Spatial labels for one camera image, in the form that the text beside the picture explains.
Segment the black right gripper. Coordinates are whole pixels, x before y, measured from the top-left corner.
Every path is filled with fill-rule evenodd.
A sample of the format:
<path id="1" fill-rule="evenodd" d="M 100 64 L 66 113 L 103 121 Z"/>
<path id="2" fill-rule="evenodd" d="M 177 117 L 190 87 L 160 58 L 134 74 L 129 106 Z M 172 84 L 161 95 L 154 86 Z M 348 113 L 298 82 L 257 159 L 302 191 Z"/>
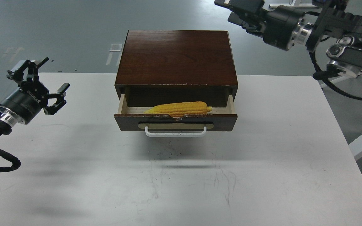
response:
<path id="1" fill-rule="evenodd" d="M 305 17 L 305 12 L 287 6 L 272 11 L 263 9 L 264 0 L 215 0 L 214 4 L 227 8 L 232 13 L 228 22 L 240 26 L 246 33 L 263 38 L 263 42 L 288 51 L 293 46 L 294 31 Z"/>

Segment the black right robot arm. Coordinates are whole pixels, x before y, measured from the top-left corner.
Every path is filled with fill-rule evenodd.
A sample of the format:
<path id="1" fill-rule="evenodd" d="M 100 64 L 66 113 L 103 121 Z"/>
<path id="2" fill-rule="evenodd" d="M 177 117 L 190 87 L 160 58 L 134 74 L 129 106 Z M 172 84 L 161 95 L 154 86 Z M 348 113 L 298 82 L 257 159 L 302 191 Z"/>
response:
<path id="1" fill-rule="evenodd" d="M 230 23 L 242 27 L 247 33 L 263 39 L 278 49 L 287 51 L 302 45 L 314 53 L 323 37 L 335 38 L 326 55 L 330 76 L 356 77 L 362 72 L 362 16 L 345 12 L 346 0 L 314 0 L 321 11 L 313 13 L 314 23 L 308 23 L 310 12 L 289 6 L 278 6 L 268 11 L 263 0 L 216 0 L 215 5 L 229 9 Z"/>

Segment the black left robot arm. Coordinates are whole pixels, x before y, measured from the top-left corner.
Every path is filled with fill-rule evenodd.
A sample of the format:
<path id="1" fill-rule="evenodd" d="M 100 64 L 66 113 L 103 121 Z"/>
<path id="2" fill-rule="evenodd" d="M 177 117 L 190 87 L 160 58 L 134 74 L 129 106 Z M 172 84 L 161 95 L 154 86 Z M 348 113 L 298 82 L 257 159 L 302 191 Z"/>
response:
<path id="1" fill-rule="evenodd" d="M 48 60 L 21 60 L 7 71 L 7 79 L 16 82 L 18 87 L 0 102 L 0 136 L 9 135 L 17 123 L 29 124 L 41 110 L 46 115 L 54 115 L 67 103 L 69 83 L 50 93 L 39 80 L 39 69 Z M 0 148 L 0 173 L 17 170 L 20 166 L 21 161 L 16 156 Z"/>

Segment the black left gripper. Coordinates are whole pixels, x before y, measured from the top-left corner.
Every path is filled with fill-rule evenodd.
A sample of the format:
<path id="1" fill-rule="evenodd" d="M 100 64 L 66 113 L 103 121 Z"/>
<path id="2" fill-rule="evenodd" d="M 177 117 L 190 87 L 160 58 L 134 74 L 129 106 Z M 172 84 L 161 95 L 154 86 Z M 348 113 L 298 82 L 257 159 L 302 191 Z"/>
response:
<path id="1" fill-rule="evenodd" d="M 39 68 L 48 60 L 48 57 L 40 62 L 21 60 L 12 70 L 6 71 L 7 79 L 20 85 L 0 102 L 0 107 L 16 113 L 21 118 L 21 124 L 29 124 L 42 108 L 46 115 L 54 115 L 67 103 L 65 96 L 69 83 L 64 83 L 56 93 L 49 94 L 49 90 L 39 82 Z M 47 106 L 49 99 L 56 99 L 56 102 Z"/>

